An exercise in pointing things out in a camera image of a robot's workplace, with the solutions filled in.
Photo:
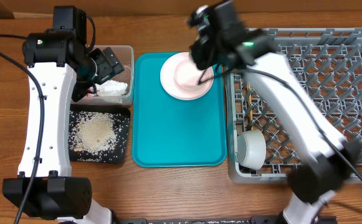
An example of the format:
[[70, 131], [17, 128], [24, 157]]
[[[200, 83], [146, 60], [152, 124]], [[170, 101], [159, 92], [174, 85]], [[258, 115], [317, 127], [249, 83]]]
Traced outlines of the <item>grey dishwasher rack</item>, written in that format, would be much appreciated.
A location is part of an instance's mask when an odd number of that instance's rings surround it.
[[[349, 140], [362, 142], [362, 28], [269, 28], [302, 88], [318, 109]], [[279, 119], [252, 89], [252, 129], [262, 131], [267, 149], [261, 169], [237, 161], [237, 137], [246, 130], [247, 97], [243, 78], [226, 78], [228, 174], [238, 184], [285, 182], [299, 160]], [[356, 166], [362, 176], [362, 152]]]

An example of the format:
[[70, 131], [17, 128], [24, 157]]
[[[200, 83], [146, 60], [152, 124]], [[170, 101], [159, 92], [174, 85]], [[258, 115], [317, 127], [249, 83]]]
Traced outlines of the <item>white napkin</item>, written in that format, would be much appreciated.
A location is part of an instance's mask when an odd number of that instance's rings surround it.
[[125, 82], [118, 82], [116, 80], [108, 80], [96, 87], [98, 96], [122, 96], [126, 93], [128, 84]]

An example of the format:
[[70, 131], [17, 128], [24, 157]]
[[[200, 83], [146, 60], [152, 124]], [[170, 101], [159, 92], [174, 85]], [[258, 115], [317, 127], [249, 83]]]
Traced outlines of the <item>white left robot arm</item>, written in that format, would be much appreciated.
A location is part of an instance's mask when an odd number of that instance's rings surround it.
[[3, 195], [19, 214], [62, 223], [117, 223], [115, 212], [92, 198], [86, 177], [74, 177], [69, 159], [70, 104], [95, 84], [123, 71], [110, 48], [87, 41], [92, 18], [74, 6], [56, 6], [53, 25], [24, 38], [22, 69], [29, 76], [29, 115], [24, 152]]

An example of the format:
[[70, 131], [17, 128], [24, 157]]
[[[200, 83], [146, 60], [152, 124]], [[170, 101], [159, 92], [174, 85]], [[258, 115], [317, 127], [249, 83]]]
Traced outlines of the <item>grey rice bowl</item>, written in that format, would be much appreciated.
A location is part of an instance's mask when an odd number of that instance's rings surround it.
[[245, 131], [237, 137], [237, 161], [246, 168], [259, 170], [266, 155], [266, 141], [260, 130]]

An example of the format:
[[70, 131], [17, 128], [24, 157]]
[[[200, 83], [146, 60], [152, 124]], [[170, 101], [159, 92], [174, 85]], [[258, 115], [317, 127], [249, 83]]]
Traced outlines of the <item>large pink plate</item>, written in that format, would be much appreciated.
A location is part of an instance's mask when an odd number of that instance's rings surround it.
[[209, 68], [206, 70], [202, 81], [209, 79], [208, 81], [201, 83], [199, 85], [202, 86], [199, 90], [186, 90], [181, 88], [174, 80], [174, 73], [175, 68], [178, 65], [180, 61], [182, 61], [185, 58], [189, 58], [190, 61], [191, 58], [189, 57], [188, 52], [181, 52], [178, 54], [175, 54], [171, 56], [163, 66], [161, 67], [160, 71], [160, 81], [161, 85], [164, 88], [164, 90], [171, 95], [174, 98], [177, 98], [179, 100], [195, 100], [202, 96], [204, 96], [212, 87], [212, 84], [214, 82], [214, 72], [212, 68]]

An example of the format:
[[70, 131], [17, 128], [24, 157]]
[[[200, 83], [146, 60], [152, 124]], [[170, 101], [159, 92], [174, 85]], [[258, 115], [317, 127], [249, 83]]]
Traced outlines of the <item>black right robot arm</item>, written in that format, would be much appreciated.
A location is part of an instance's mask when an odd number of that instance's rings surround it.
[[199, 35], [190, 54], [200, 70], [221, 64], [242, 73], [281, 120], [302, 164], [287, 176], [293, 194], [278, 222], [313, 223], [355, 172], [361, 143], [348, 141], [322, 115], [265, 31]]

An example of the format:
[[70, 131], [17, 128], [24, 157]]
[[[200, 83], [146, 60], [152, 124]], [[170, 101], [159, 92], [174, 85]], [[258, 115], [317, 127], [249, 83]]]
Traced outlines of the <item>small pink bowl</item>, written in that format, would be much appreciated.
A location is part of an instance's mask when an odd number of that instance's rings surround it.
[[189, 58], [185, 58], [176, 66], [174, 80], [183, 89], [199, 90], [202, 88], [198, 84], [201, 74], [202, 71], [197, 69]]

